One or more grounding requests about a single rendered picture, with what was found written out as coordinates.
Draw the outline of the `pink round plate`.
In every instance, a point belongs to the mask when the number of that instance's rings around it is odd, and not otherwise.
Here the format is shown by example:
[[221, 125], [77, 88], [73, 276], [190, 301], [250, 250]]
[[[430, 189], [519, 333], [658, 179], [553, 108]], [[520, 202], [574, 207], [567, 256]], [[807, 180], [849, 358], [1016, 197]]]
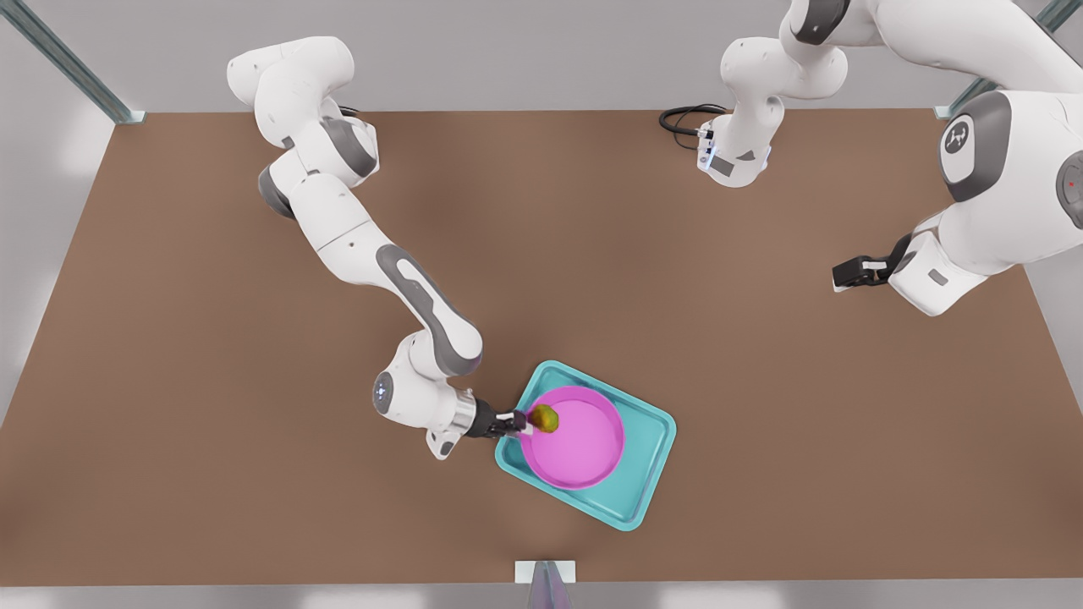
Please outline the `pink round plate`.
[[564, 490], [599, 485], [619, 466], [625, 451], [625, 425], [618, 409], [595, 389], [558, 387], [544, 392], [527, 409], [534, 415], [542, 405], [557, 415], [552, 432], [520, 436], [520, 448], [530, 472]]

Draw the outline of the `teal rectangular tray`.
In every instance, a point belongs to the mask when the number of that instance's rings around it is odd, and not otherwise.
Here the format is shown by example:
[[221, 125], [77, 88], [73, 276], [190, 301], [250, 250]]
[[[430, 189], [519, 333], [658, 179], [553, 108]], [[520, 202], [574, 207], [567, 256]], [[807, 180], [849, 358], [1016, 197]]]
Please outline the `teal rectangular tray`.
[[545, 361], [534, 370], [517, 405], [517, 411], [527, 413], [527, 409], [544, 392], [558, 387], [582, 386], [595, 389], [618, 409], [625, 425], [626, 443], [619, 466], [599, 485], [583, 490], [564, 490], [542, 481], [530, 472], [525, 455], [520, 448], [520, 439], [503, 438], [496, 448], [495, 459], [504, 472], [512, 475], [527, 485], [542, 490], [572, 508], [602, 521], [604, 524], [630, 531], [642, 523], [645, 511], [666, 459], [677, 436], [677, 425], [669, 413], [645, 403], [619, 390], [615, 386], [599, 381], [580, 370], [557, 361]]

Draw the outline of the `silver frame post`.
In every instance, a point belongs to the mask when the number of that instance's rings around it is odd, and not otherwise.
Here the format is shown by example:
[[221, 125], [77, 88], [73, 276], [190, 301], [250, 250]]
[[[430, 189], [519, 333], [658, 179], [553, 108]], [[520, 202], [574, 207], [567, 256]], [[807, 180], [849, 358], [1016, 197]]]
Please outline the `silver frame post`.
[[937, 0], [939, 22], [927, 27], [929, 65], [973, 74], [960, 98], [935, 107], [947, 119], [988, 91], [1083, 93], [1083, 65], [1055, 36], [1077, 20], [1066, 39], [1083, 54], [1083, 0], [1049, 0], [1031, 16], [1012, 0]]
[[527, 609], [572, 609], [567, 585], [576, 582], [573, 560], [516, 562], [514, 582], [529, 584]]
[[49, 59], [51, 65], [57, 67], [58, 72], [77, 88], [84, 93], [97, 108], [100, 108], [113, 124], [118, 126], [133, 126], [133, 124], [144, 124], [146, 112], [131, 109], [123, 100], [116, 96], [116, 93], [101, 81], [101, 78], [84, 65], [81, 59], [62, 42], [58, 35], [40, 20], [40, 17], [25, 3], [25, 0], [0, 0], [0, 15], [2, 15], [44, 59]]

